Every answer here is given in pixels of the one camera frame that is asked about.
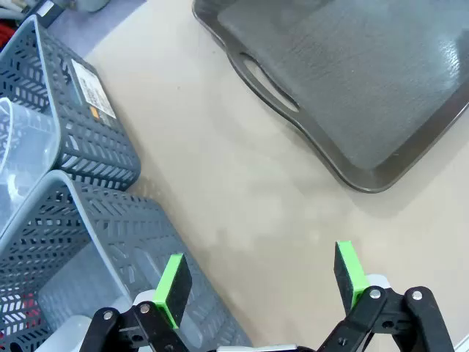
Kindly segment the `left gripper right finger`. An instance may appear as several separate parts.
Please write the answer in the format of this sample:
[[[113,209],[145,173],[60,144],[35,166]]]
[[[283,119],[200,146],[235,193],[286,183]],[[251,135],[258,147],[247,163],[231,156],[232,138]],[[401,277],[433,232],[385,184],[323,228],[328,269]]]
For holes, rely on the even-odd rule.
[[[392,336],[400,351],[454,350],[428,287],[411,287],[399,294],[372,285],[349,241],[336,242],[333,272],[346,315],[319,351],[365,351],[378,334]]]

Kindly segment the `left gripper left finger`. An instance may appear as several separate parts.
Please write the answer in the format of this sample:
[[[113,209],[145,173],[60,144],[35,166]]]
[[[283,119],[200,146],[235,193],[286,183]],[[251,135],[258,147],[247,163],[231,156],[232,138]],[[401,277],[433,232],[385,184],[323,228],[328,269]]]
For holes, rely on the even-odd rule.
[[[177,334],[192,288],[183,254],[173,254],[152,299],[126,312],[104,307],[94,314],[81,351],[188,351]]]

